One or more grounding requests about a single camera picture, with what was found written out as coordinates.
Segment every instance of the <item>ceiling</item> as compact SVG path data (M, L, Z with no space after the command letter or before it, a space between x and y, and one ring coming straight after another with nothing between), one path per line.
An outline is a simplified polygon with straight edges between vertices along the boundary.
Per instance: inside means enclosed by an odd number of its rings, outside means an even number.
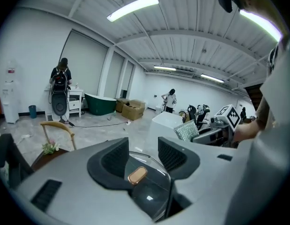
M175 74L241 94L247 85L265 79L267 54L276 41L240 15L235 4L228 14L217 0L159 0L158 5L113 23L106 19L132 1L22 0L18 6L52 11L99 31L150 73L165 75L153 67L163 64L179 69L166 72L167 76ZM202 79L202 73L225 83Z

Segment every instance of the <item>water cooler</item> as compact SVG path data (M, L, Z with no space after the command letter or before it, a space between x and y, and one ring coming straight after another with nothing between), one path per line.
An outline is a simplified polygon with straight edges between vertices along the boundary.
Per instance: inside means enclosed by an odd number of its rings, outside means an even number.
M1 102L7 123L15 123L19 120L17 94L15 90L15 68L8 68L6 81L3 85Z

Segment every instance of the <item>trash bin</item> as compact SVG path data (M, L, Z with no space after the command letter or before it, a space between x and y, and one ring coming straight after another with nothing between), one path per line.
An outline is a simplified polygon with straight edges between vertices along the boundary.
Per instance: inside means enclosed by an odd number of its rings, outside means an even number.
M30 105L29 107L29 113L31 118L37 117L37 107L35 105Z

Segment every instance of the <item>gray floor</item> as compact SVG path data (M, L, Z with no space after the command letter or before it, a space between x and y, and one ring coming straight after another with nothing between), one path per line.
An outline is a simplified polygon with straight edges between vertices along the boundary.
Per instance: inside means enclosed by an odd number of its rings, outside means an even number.
M71 115L70 121L76 126L99 126L116 124L127 121L120 113L108 120L111 115L95 116L88 112L79 118L78 115ZM75 143L77 149L88 147L94 144L102 143L106 140L112 140L121 137L129 138L129 149L131 151L146 152L145 140L149 130L152 118L155 117L154 111L145 110L144 116L141 119L132 121L130 125L121 124L109 127L90 127L80 128L72 127L71 130L75 133ZM42 144L46 143L45 134L40 126L40 122L45 121L44 115L39 115L35 119L30 117L20 117L20 120L15 124L7 124L4 119L0 120L0 133L11 133L20 152L29 164L38 157L42 151ZM48 136L60 144L65 150L73 150L69 133L64 130L48 127ZM32 135L29 138L21 139L23 135Z

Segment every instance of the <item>wooden chair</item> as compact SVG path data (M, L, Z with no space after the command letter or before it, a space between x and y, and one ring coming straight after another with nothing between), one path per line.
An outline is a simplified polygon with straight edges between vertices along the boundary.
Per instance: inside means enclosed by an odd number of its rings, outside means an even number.
M75 134L65 124L60 123L60 122L56 122L56 121L44 121L44 122L41 122L40 125L43 126L43 130L45 132L45 136L46 136L47 142L50 142L50 139L48 137L48 134L47 134L45 126L61 128L61 129L65 130L65 131L67 131L70 134L70 136L71 136L71 141L72 141L74 150L76 150L76 145L75 145L75 141L74 141L74 135Z

